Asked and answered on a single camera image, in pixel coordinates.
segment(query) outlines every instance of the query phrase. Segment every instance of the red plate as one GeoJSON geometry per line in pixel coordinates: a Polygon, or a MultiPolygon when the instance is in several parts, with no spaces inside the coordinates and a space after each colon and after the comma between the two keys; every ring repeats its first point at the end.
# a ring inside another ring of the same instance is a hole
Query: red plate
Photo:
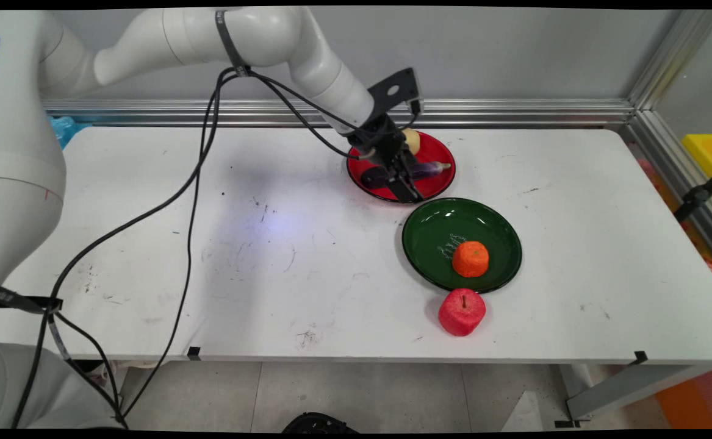
{"type": "MultiPolygon", "coordinates": [[[[456,162],[453,161],[453,155],[450,150],[448,150],[448,148],[443,145],[441,141],[428,134],[421,133],[420,131],[418,131],[418,135],[420,136],[420,149],[418,150],[418,154],[415,158],[418,159],[419,163],[441,162],[451,164],[451,167],[447,170],[443,170],[443,172],[438,175],[415,182],[415,187],[423,196],[423,199],[429,200],[430,198],[434,198],[437,195],[442,194],[442,192],[450,186],[451,182],[453,182],[453,176],[456,175],[456,162]]],[[[351,148],[350,154],[357,155],[358,151],[356,151],[355,148],[351,148]]],[[[361,184],[361,174],[367,169],[375,167],[375,164],[367,160],[347,160],[348,175],[350,175],[353,183],[360,187],[362,191],[367,192],[367,194],[370,194],[373,197],[377,197],[388,202],[399,202],[397,197],[395,197],[395,195],[393,195],[387,187],[367,189],[367,187],[364,187],[364,184],[361,184]]]]}

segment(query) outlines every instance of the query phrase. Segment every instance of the metal frame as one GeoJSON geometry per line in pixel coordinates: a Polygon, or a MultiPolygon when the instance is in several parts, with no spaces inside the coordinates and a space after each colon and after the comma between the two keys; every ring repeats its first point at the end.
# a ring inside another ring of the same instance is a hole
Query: metal frame
{"type": "Polygon", "coordinates": [[[627,100],[636,110],[654,110],[676,74],[712,30],[712,10],[685,9],[646,64],[627,100]]]}
{"type": "MultiPolygon", "coordinates": [[[[302,102],[292,104],[314,127],[328,127],[302,102]]],[[[45,101],[49,116],[71,116],[80,123],[109,127],[199,127],[207,101],[80,100],[45,101]]],[[[417,127],[609,127],[617,130],[632,116],[623,99],[427,99],[417,127]]],[[[389,111],[398,124],[409,112],[389,111]]],[[[222,101],[222,127],[303,127],[280,100],[222,101]]]]}
{"type": "MultiPolygon", "coordinates": [[[[679,202],[687,191],[708,180],[656,112],[637,112],[619,134],[641,148],[679,202]]],[[[689,220],[712,251],[712,197],[689,220]]]]}
{"type": "Polygon", "coordinates": [[[585,368],[583,365],[559,366],[568,392],[571,388],[579,389],[574,394],[568,393],[567,409],[572,420],[586,420],[618,409],[712,370],[710,365],[632,364],[616,375],[587,387],[581,383],[580,375],[573,373],[575,366],[585,368]]]}

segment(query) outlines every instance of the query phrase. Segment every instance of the white table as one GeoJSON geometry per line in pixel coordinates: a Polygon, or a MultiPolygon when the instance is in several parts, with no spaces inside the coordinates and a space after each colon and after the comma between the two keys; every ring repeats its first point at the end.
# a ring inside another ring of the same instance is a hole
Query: white table
{"type": "MultiPolygon", "coordinates": [[[[365,194],[306,130],[221,128],[202,171],[192,278],[169,358],[199,347],[200,358],[221,360],[627,364],[643,351],[644,366],[670,365],[650,384],[712,369],[712,274],[617,134],[423,131],[456,159],[442,196],[496,209],[523,246],[517,277],[483,296],[489,311],[473,334],[442,330],[445,292],[406,261],[400,235],[414,206],[365,194]]],[[[199,139],[194,128],[77,134],[65,150],[60,224],[6,286],[49,295],[85,245],[182,185],[199,139]]],[[[189,191],[102,244],[63,284],[63,314],[111,359],[163,352],[191,203],[189,191]]],[[[1,342],[34,344],[37,327],[38,316],[0,309],[1,342]]],[[[98,358],[83,337],[61,333],[74,358],[98,358]]],[[[51,337],[46,346],[55,351],[51,337]]],[[[602,400],[597,387],[588,394],[602,400]]]]}

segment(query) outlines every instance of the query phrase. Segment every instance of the orange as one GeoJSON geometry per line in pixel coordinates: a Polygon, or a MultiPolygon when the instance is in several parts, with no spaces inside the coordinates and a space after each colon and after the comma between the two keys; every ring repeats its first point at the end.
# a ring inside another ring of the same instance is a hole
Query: orange
{"type": "Polygon", "coordinates": [[[464,277],[483,276],[489,269],[489,250],[477,241],[462,242],[453,253],[453,269],[464,277]]]}

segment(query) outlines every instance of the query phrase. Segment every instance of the gray wall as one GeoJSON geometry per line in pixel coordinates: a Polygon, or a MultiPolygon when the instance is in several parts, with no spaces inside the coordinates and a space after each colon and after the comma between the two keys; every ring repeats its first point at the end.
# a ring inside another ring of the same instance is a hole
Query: gray wall
{"type": "Polygon", "coordinates": [[[656,109],[679,139],[712,134],[712,31],[656,109]]]}
{"type": "MultiPolygon", "coordinates": [[[[313,6],[340,57],[370,86],[406,66],[426,98],[617,98],[676,17],[668,10],[313,6]]],[[[118,41],[140,9],[55,11],[93,49],[118,41]]],[[[136,77],[90,98],[205,98],[222,65],[136,77]]],[[[261,69],[289,83],[287,67],[261,69]]],[[[255,80],[227,98],[271,98],[255,80]]]]}

